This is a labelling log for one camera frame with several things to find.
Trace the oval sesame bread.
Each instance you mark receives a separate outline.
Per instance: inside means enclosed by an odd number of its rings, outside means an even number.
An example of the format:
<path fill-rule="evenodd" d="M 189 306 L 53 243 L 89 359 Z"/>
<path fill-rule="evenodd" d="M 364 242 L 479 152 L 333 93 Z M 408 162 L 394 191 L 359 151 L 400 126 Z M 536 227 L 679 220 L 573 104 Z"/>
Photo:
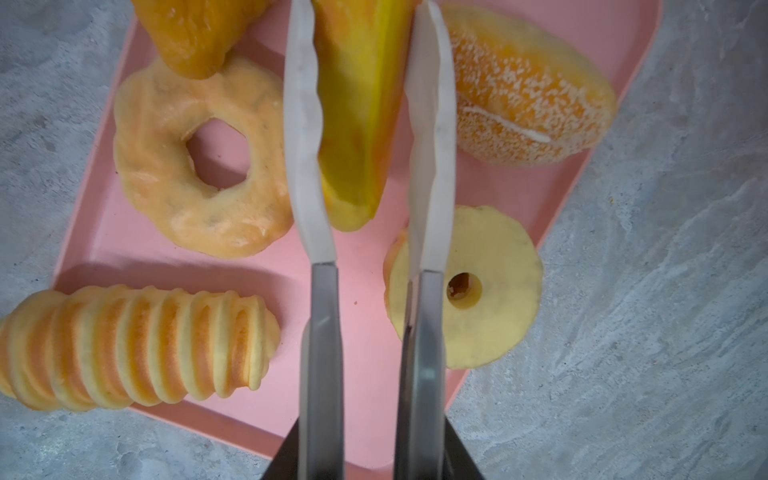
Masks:
<path fill-rule="evenodd" d="M 542 28 L 488 8 L 446 3 L 441 10 L 464 152 L 493 164 L 544 165 L 602 140 L 618 102 L 588 58 Z"/>

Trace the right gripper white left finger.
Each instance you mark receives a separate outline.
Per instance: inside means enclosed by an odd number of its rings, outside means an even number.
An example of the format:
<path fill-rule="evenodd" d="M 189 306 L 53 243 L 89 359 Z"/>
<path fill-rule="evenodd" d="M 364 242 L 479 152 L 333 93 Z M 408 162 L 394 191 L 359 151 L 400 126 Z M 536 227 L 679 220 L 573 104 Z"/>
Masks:
<path fill-rule="evenodd" d="M 310 316 L 301 349 L 298 476 L 342 479 L 343 348 L 337 255 L 318 154 L 323 134 L 311 2 L 290 6 L 284 69 L 284 146 L 290 201 L 311 264 Z"/>

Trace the dark orange oval bread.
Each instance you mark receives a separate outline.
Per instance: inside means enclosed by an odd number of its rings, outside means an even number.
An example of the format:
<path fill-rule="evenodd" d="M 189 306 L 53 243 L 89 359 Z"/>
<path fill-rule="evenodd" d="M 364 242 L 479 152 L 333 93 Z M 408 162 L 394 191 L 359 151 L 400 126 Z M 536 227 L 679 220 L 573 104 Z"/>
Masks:
<path fill-rule="evenodd" d="M 211 77 L 271 0 L 133 0 L 164 63 L 194 80 Z"/>

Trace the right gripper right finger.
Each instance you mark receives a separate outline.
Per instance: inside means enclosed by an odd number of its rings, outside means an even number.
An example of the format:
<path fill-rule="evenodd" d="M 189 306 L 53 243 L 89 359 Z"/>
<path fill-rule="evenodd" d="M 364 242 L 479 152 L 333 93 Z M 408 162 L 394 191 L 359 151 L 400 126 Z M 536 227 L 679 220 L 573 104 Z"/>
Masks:
<path fill-rule="evenodd" d="M 439 479 L 445 428 L 443 281 L 456 192 L 457 100 L 450 36 L 433 1 L 415 10 L 405 92 L 413 145 L 394 476 Z"/>

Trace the cut yellow bread roll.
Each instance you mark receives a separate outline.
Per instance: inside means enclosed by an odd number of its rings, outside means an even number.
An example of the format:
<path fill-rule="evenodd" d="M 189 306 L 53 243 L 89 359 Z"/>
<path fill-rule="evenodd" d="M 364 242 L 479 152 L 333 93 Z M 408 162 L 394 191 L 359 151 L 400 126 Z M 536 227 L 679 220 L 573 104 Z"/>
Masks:
<path fill-rule="evenodd" d="M 489 205 L 457 205 L 442 285 L 444 367 L 478 368 L 515 348 L 537 317 L 543 274 L 520 222 Z"/>

